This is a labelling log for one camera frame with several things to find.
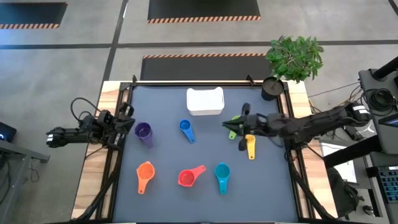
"gray table surface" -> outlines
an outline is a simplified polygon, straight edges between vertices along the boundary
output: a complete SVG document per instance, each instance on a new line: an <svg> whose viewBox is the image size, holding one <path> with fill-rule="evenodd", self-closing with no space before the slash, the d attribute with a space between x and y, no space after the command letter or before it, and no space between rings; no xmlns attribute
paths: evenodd
<svg viewBox="0 0 398 224"><path fill-rule="evenodd" d="M116 197L114 222L295 222L292 184L284 148L256 138L256 158L238 151L222 121L239 115L245 102L251 113L277 113L276 100L266 102L255 87L223 88L225 108L220 115L190 116L187 87L144 87L133 91L137 123L148 122L154 147L143 146L134 131L126 139ZM196 143L190 144L178 124L192 123ZM150 161L156 170L144 195L137 193L136 169ZM214 168L225 162L231 169L228 194L220 195ZM177 184L181 170L205 165L192 188Z"/></svg>
<svg viewBox="0 0 398 224"><path fill-rule="evenodd" d="M370 71L360 71L359 72L359 79L361 80L361 87L363 91L370 90L370 89L378 89L378 88L386 88L388 89L392 95L398 99L398 87L395 85L393 79L398 76L397 72L394 72L394 74L390 74L387 76L387 79L383 82L377 81L373 79L371 76ZM385 116L373 116L373 123L374 127L376 128L377 135L379 136L380 144L382 147L382 150L386 154L398 154L398 141L397 141L397 136L398 136L398 128L386 126L386 125L380 125L379 120L382 118L385 118L386 116L390 116L393 114L396 114L397 111L394 110L388 115Z"/></svg>

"gray floor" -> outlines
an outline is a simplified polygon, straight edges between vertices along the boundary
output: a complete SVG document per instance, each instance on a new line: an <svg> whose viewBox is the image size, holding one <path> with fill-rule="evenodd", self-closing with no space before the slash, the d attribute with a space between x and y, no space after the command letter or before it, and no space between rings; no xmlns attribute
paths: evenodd
<svg viewBox="0 0 398 224"><path fill-rule="evenodd" d="M281 35L315 35L319 40L398 38L398 16L388 0L258 0L261 21L179 24L148 24L148 2L130 0L119 43L270 41ZM68 3L59 29L0 30L0 45L112 42L122 0ZM139 77L142 57L149 54L257 53L267 49L118 49L109 79ZM40 181L25 184L12 223L70 218L86 146L49 149L45 132L55 126L76 126L69 112L75 97L96 102L108 55L109 49L0 50L0 120L18 129L17 144L51 153L48 164L35 163ZM397 55L398 45L325 46L325 66L314 81L306 82L308 95L354 83L359 70L380 67ZM310 99L319 109L327 110L347 99L355 86ZM82 109L92 110L83 103L76 106L77 111ZM338 135L347 138L342 130Z"/></svg>

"white container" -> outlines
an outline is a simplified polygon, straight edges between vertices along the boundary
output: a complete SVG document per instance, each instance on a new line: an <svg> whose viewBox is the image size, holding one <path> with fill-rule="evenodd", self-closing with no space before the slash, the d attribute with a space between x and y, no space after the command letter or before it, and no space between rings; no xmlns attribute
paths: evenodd
<svg viewBox="0 0 398 224"><path fill-rule="evenodd" d="M224 91L221 87L214 90L187 90L187 108L192 116L218 115L224 109Z"/></svg>

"orange measuring cup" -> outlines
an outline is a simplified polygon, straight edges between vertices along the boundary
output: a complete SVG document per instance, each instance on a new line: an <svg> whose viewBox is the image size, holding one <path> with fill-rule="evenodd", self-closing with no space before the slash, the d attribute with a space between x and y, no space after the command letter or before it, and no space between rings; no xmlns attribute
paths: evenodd
<svg viewBox="0 0 398 224"><path fill-rule="evenodd" d="M137 168L138 193L144 194L148 182L155 176L155 167L149 162L141 164Z"/></svg>
<svg viewBox="0 0 398 224"><path fill-rule="evenodd" d="M184 187L192 187L195 180L204 171L206 171L204 165L189 170L183 170L180 172L180 175L178 175L178 184Z"/></svg>

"orange and black striped border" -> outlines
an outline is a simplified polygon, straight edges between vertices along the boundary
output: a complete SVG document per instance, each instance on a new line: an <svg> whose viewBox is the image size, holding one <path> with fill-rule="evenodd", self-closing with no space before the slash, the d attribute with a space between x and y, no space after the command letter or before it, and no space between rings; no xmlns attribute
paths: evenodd
<svg viewBox="0 0 398 224"><path fill-rule="evenodd" d="M211 16L211 17L183 17L149 19L150 24L164 24L176 22L225 22L225 21L259 21L261 16Z"/></svg>
<svg viewBox="0 0 398 224"><path fill-rule="evenodd" d="M56 29L60 24L0 24L0 29Z"/></svg>
<svg viewBox="0 0 398 224"><path fill-rule="evenodd" d="M243 54L180 54L180 55L145 55L146 58L187 58L187 57L264 57L265 53Z"/></svg>

